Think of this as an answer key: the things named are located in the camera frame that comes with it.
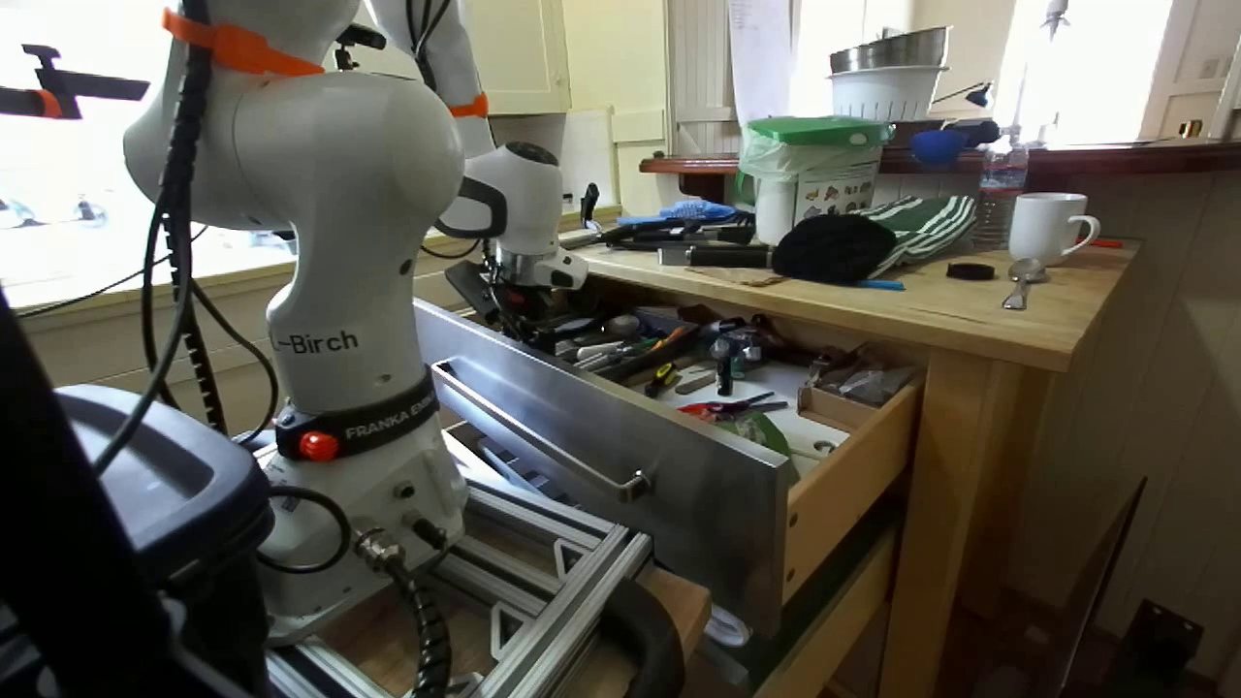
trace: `metal drawer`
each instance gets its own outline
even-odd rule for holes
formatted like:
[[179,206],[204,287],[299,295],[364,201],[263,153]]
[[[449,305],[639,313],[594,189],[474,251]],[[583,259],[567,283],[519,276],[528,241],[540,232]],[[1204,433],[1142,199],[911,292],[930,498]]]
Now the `metal drawer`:
[[667,570],[709,586],[761,631],[774,631],[784,600],[907,463],[913,389],[851,406],[844,446],[800,478],[784,454],[544,360],[449,310],[416,301],[416,313],[447,413],[576,508],[647,531]]

